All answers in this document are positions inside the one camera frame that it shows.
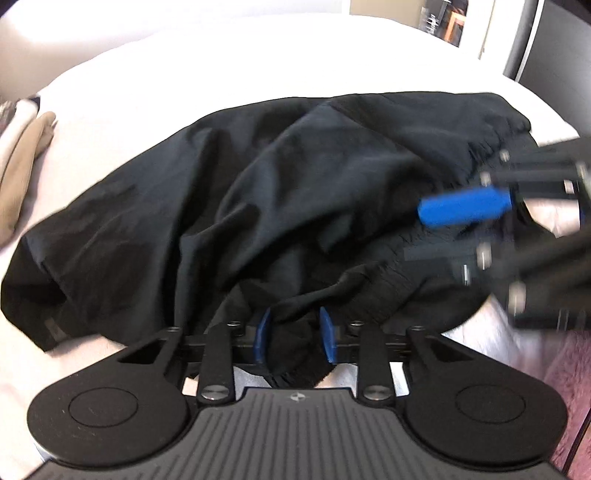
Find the tan folded fleece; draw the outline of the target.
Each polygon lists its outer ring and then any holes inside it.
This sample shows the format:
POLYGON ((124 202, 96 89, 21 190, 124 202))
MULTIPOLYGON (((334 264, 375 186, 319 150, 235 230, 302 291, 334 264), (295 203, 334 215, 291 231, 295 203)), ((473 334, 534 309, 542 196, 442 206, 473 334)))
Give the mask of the tan folded fleece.
POLYGON ((48 148, 56 115, 46 112, 21 134, 10 155, 1 181, 1 247, 13 237, 26 198, 35 160, 48 148))

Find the purple fuzzy blanket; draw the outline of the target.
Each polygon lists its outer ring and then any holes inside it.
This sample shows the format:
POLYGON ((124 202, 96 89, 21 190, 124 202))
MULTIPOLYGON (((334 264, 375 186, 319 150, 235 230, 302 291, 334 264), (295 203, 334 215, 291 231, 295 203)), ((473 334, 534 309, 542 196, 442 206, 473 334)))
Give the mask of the purple fuzzy blanket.
POLYGON ((561 470, 590 410, 590 332, 572 332, 552 362, 545 381, 563 398, 568 410, 566 430, 552 456, 561 470))

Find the polka dot bed sheet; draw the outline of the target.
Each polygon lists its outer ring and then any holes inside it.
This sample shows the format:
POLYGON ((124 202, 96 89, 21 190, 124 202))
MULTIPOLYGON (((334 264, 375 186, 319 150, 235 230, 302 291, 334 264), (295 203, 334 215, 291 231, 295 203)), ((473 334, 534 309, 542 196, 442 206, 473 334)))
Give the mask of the polka dot bed sheet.
MULTIPOLYGON (((193 121, 274 98, 493 92, 531 120, 539 144, 577 136, 534 93, 459 49, 392 21, 349 16, 349 7, 327 8, 307 18, 294 7, 273 7, 238 23, 199 7, 191 12, 197 25, 184 32, 127 43, 61 74, 41 90, 42 109, 55 112, 58 124, 34 174, 21 228, 193 121)), ((499 308, 489 301, 449 336, 544 379, 564 340, 510 333, 499 308)), ((43 353, 1 313, 1 479, 23 479, 42 462, 26 425, 34 396, 120 348, 92 336, 43 353)))

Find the black sliding wardrobe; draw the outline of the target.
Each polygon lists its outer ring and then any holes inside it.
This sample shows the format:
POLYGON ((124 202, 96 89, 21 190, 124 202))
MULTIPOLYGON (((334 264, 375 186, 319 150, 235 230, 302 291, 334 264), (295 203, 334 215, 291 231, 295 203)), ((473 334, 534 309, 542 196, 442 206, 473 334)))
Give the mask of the black sliding wardrobe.
POLYGON ((527 1, 504 74, 590 134, 590 3, 527 1))

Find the beige folded sweater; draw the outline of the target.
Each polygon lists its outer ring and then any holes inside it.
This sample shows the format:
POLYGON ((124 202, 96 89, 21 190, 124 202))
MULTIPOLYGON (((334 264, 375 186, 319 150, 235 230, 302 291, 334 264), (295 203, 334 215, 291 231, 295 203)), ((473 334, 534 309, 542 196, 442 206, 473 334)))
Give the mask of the beige folded sweater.
POLYGON ((1 175, 4 175, 9 159, 24 130, 37 117, 39 107, 36 102, 23 99, 15 104, 15 113, 1 133, 1 175))

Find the beige door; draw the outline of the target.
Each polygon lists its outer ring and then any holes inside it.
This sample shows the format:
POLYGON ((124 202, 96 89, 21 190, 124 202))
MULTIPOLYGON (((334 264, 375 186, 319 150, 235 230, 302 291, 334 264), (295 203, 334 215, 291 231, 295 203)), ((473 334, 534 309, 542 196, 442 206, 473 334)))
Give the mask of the beige door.
POLYGON ((424 0, 351 0, 349 13, 396 21, 418 29, 424 0))

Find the black pants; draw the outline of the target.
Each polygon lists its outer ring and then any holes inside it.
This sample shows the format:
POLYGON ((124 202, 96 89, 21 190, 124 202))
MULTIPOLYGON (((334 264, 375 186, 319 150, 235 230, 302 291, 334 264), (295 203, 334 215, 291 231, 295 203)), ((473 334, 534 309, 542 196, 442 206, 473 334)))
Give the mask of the black pants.
POLYGON ((546 231, 503 219, 430 229, 421 199, 461 188, 502 151, 532 149, 529 120, 494 94, 290 98, 208 115, 122 165, 19 241, 5 317, 39 348, 99 334, 129 345, 270 321, 267 378, 329 373, 318 312, 388 333, 444 332, 486 293, 404 261, 412 245, 546 231))

